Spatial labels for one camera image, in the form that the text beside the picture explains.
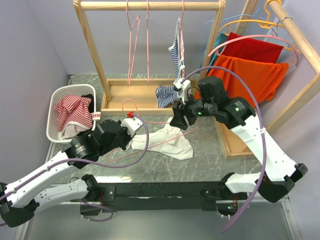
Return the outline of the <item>pink hanger of striped top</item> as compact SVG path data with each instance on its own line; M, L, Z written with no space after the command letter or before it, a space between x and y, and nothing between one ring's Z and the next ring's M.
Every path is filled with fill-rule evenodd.
M147 84L150 83L150 43L149 43L149 0L146 0L146 60L147 60Z

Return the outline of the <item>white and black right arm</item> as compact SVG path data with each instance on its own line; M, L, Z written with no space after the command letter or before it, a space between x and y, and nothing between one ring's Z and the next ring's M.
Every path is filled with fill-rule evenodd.
M287 195L308 171L292 160L263 126L258 113L242 97L230 98L222 80L210 76L198 82L201 98L189 93L191 82L180 78L173 83L178 101L173 105L170 126L186 130L199 117L214 117L237 135L264 167L260 173L228 173L220 181L219 193L231 199L236 193L258 193L275 203Z

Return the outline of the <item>pink wire hanger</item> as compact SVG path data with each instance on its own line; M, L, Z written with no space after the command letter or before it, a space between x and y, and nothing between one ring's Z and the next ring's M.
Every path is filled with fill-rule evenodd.
M128 52L128 73L127 73L127 85L131 84L131 79L133 75L134 65L135 65L135 56L136 56L136 49L137 49L137 41L138 41L138 34L140 30L140 15L137 14L134 21L130 21L129 16L129 1L126 1L125 6L127 23L129 26L129 52ZM136 27L136 33L133 34L133 29Z

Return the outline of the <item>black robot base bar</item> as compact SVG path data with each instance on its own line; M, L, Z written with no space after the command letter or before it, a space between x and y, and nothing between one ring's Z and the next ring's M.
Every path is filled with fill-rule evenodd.
M245 192L232 193L218 181L98 183L82 199L102 200L118 211L201 209L215 211L217 201L246 200Z

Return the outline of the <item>pink hanger of white top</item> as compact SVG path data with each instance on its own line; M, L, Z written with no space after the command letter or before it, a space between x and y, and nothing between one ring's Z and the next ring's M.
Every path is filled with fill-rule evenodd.
M163 127L164 127L166 124L169 124L169 125L170 125L170 120L172 120L171 117L169 117L166 121L146 121L146 123L147 123L147 124L152 124L152 125L163 125ZM194 127L194 129L189 130L189 131L191 131L191 133L193 133L193 132L198 131L198 128L199 128L199 125L196 124L195 127ZM110 158L110 155L111 155L112 153L118 152L118 149L114 149L114 150L112 150L111 152L107 153L107 155L106 155L106 157L105 157L106 160L107 160L109 163L113 163L113 162L117 162L117 161L122 160L122 159L126 159L126 158L131 157L131 156L135 156L135 155L137 155L137 154L139 154L139 153L142 153L143 150L145 149L145 145L146 145L146 142L147 142L147 138L149 138L149 134L141 134L141 135L135 136L135 137L133 138L133 140L131 140L131 142L129 142L129 145L128 145L128 147L126 148L126 150L132 149L132 150L134 150L135 152L130 153L130 154L128 154L128 155L124 155L124 156L118 157L118 158L113 158L113 159L111 159L111 158Z

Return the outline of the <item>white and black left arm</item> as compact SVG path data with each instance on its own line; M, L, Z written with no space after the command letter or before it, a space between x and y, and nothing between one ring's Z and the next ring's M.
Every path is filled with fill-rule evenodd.
M73 200L94 201L100 187L93 175L84 175L74 183L51 187L60 178L97 163L110 151L126 149L143 123L137 118L105 120L64 145L52 159L25 177L0 185L0 216L8 227L20 226L46 208Z

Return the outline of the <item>red white striped tank top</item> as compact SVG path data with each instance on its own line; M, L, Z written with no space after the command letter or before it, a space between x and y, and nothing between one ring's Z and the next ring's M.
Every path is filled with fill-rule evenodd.
M93 127L93 122L101 119L101 113L90 111L94 107L93 95L66 95L55 106L58 112L57 130L64 131L67 124L76 123L86 129Z

